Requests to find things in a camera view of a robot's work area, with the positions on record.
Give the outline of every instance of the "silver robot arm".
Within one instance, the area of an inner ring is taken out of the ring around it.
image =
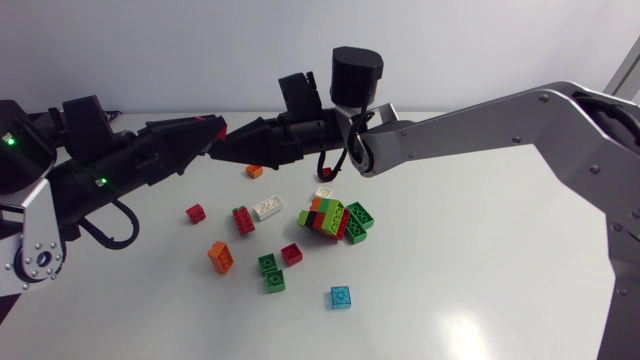
[[[350,153],[365,177],[405,161],[535,145],[558,179],[607,217],[616,281],[598,358],[640,356],[638,106],[559,82],[421,122],[398,120],[391,104],[371,111],[382,124],[357,137],[361,161]],[[346,143],[349,119],[359,110],[338,107],[337,113]],[[613,119],[618,113],[622,119]]]

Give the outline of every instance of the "translucent blue brick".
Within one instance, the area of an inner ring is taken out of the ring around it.
[[[331,288],[331,308],[351,308],[351,294],[349,294],[348,286],[335,286]]]

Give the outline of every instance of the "white wall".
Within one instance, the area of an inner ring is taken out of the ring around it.
[[[126,112],[282,110],[277,79],[331,49],[378,51],[377,102],[452,110],[556,80],[604,89],[640,34],[635,0],[3,0],[0,98],[97,94]]]

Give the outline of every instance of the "white lego brick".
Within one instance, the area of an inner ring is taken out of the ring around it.
[[[331,189],[320,186],[315,196],[328,199],[331,196]]]
[[[258,219],[262,221],[282,210],[283,208],[284,201],[282,201],[282,199],[280,199],[278,195],[273,195],[267,200],[255,205],[253,207],[253,211],[256,213],[256,215],[258,215]]]

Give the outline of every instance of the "white table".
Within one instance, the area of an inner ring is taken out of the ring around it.
[[[222,115],[233,130],[263,114]],[[114,128],[172,117],[124,115]],[[0,358],[596,357],[614,280],[604,215],[532,146],[405,163],[372,179],[347,161],[326,185],[375,218],[356,245],[296,225],[320,185],[316,161],[252,180],[244,165],[201,157],[184,176],[123,197],[140,219],[138,240],[122,251],[87,235],[70,243],[54,284],[23,295],[0,326]],[[273,194],[285,209],[240,236],[231,209]],[[207,219],[191,225],[185,210],[196,203]],[[111,207],[90,219],[130,231]],[[226,276],[206,255],[216,240],[235,258]],[[304,260],[287,268],[280,249],[292,242]],[[287,288],[267,294],[257,258],[272,252]],[[351,309],[328,308],[337,285],[350,287]]]

